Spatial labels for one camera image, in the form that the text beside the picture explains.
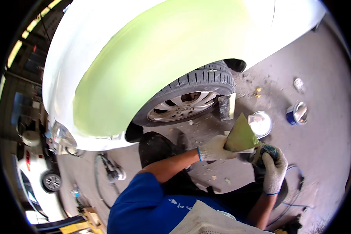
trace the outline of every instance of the dirty floor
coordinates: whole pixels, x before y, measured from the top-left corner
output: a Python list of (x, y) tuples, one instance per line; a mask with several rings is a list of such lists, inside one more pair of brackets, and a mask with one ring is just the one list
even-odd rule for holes
[[(272, 118), (273, 128), (263, 141), (280, 147), (289, 165), (299, 166), (305, 177), (303, 191), (295, 204), (311, 208), (303, 212), (302, 207), (291, 207), (270, 229), (300, 213), (303, 215), (300, 220), (303, 225), (301, 233), (308, 233), (318, 224), (327, 223), (341, 202), (351, 162), (351, 73), (336, 40), (322, 24), (315, 33), (303, 35), (246, 72), (233, 72), (233, 75), (237, 88), (235, 117), (241, 112), (247, 116), (258, 110), (266, 111)], [(304, 94), (295, 90), (295, 77), (304, 81)], [(260, 98), (253, 96), (256, 87), (262, 88)], [(291, 126), (285, 119), (285, 112), (298, 101), (307, 103), (309, 122), (303, 126)], [(188, 137), (191, 149), (232, 128), (234, 120), (220, 122), (216, 114), (213, 112), (195, 119), (192, 125), (184, 122), (145, 128), (145, 131), (159, 132), (175, 142), (180, 130)], [(87, 152), (83, 158), (58, 156), (63, 178), (60, 195), (66, 211), (71, 215), (77, 214), (76, 203), (70, 194), (76, 183), (90, 205), (96, 207), (103, 222), (107, 223), (109, 209), (99, 199), (95, 187), (95, 156), (95, 152)], [(108, 157), (126, 170), (127, 179), (116, 183), (118, 189), (123, 191), (141, 169), (138, 145), (108, 151)], [(104, 199), (112, 205), (117, 195), (103, 170), (103, 164), (99, 162), (98, 183)], [(220, 160), (212, 164), (197, 162), (189, 174), (222, 193), (254, 180), (251, 165), (238, 159)], [(289, 194), (285, 201), (291, 203), (298, 195), (298, 171), (289, 170), (286, 179)], [(284, 204), (276, 208), (270, 221), (286, 208)]]

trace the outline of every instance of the car headlight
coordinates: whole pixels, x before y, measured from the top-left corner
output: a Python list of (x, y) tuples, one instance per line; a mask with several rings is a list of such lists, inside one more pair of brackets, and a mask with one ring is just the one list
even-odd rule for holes
[(71, 133), (59, 122), (55, 122), (51, 129), (51, 133), (52, 138), (56, 143), (66, 147), (77, 147), (77, 143)]

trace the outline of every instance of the paint can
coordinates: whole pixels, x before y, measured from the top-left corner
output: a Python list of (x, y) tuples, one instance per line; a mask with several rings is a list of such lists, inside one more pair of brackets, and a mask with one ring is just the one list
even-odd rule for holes
[(306, 111), (299, 119), (296, 118), (295, 113), (302, 107), (307, 107), (304, 102), (298, 102), (290, 106), (286, 111), (286, 119), (291, 125), (303, 125), (308, 122), (308, 111)]
[(256, 135), (257, 139), (267, 136), (272, 130), (272, 119), (265, 111), (257, 111), (252, 116), (262, 117), (263, 120), (259, 123), (249, 123), (251, 130)]

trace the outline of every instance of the white car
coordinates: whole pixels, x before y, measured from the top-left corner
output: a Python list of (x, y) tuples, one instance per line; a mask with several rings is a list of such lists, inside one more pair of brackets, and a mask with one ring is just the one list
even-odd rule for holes
[(67, 218), (57, 197), (57, 191), (62, 185), (61, 177), (54, 172), (52, 162), (47, 160), (48, 156), (43, 154), (39, 133), (26, 131), (22, 138), (30, 146), (24, 145), (18, 151), (23, 155), (18, 155), (20, 159), (17, 161), (17, 171), (28, 202), (48, 222)]
[(134, 144), (141, 126), (200, 117), (235, 92), (224, 60), (242, 72), (325, 13), (316, 0), (74, 0), (44, 68), (52, 138), (105, 151)]

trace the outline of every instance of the gloved hand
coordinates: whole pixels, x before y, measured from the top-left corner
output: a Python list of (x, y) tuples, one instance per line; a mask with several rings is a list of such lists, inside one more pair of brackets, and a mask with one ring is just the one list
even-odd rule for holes
[(287, 160), (285, 156), (280, 148), (276, 147), (276, 149), (278, 150), (276, 162), (273, 161), (270, 154), (263, 153), (263, 162), (266, 168), (263, 188), (267, 195), (274, 195), (280, 192), (287, 170)]
[(238, 153), (233, 153), (223, 148), (226, 143), (226, 138), (226, 136), (217, 135), (204, 145), (199, 146), (198, 153), (200, 161), (232, 159), (237, 157)]

